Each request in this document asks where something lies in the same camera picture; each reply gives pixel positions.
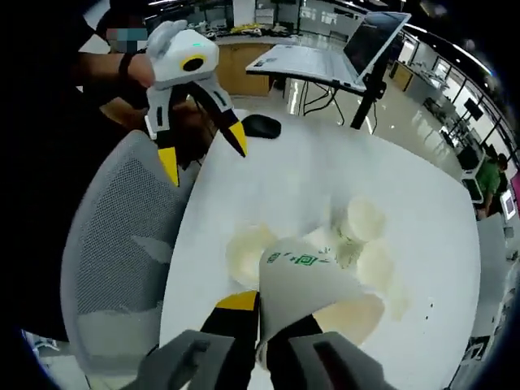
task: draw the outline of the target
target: wrist strap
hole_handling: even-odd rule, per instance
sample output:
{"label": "wrist strap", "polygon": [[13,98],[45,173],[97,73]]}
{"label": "wrist strap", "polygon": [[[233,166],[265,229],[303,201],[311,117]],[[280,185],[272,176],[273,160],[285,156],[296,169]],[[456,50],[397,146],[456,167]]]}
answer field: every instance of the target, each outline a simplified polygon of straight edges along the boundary
{"label": "wrist strap", "polygon": [[125,53],[121,58],[118,72],[119,77],[123,80],[128,79],[128,66],[130,65],[130,61],[132,61],[134,55],[136,55],[136,53]]}

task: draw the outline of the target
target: mesh chair back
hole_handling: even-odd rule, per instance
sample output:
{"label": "mesh chair back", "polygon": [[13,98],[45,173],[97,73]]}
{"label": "mesh chair back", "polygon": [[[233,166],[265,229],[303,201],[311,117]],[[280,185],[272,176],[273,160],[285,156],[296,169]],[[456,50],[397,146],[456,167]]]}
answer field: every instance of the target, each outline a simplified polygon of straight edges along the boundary
{"label": "mesh chair back", "polygon": [[132,375],[158,343],[169,263],[194,178],[168,179],[156,145],[130,132],[93,178],[63,252],[67,335],[88,374]]}

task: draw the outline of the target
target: black mouse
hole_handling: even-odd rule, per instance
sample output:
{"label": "black mouse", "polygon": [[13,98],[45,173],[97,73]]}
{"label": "black mouse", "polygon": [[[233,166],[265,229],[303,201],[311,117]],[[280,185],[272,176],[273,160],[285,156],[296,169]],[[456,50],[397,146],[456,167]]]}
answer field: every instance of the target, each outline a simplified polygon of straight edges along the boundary
{"label": "black mouse", "polygon": [[245,135],[248,137],[277,138],[282,129],[282,124],[276,119],[265,115],[252,114],[242,120]]}

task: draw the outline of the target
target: hand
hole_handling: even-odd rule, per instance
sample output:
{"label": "hand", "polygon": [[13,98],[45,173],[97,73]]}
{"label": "hand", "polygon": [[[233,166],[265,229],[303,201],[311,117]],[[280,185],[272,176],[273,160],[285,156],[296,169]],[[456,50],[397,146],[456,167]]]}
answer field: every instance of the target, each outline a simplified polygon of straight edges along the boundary
{"label": "hand", "polygon": [[487,218],[487,216],[488,216],[488,213],[486,212],[485,209],[477,210],[477,220],[478,221]]}
{"label": "hand", "polygon": [[128,77],[134,79],[145,88],[154,85],[154,68],[146,54],[136,54],[132,57],[128,65]]}

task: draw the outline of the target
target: chair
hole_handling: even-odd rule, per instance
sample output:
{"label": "chair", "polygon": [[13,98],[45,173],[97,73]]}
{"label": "chair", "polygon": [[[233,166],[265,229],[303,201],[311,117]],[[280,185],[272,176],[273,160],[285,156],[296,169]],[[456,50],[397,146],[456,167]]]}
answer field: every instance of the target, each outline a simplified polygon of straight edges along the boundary
{"label": "chair", "polygon": [[470,193],[471,201],[473,204],[481,204],[484,202],[484,196],[479,187],[479,182],[476,180],[476,176],[479,173],[482,164],[486,160],[486,154],[482,153],[476,167],[472,169],[466,169],[462,171],[461,182],[464,184],[468,192]]}
{"label": "chair", "polygon": [[171,254],[194,182],[168,179],[156,145],[130,132],[101,165],[63,251],[61,300],[86,374],[134,375],[158,344]]}

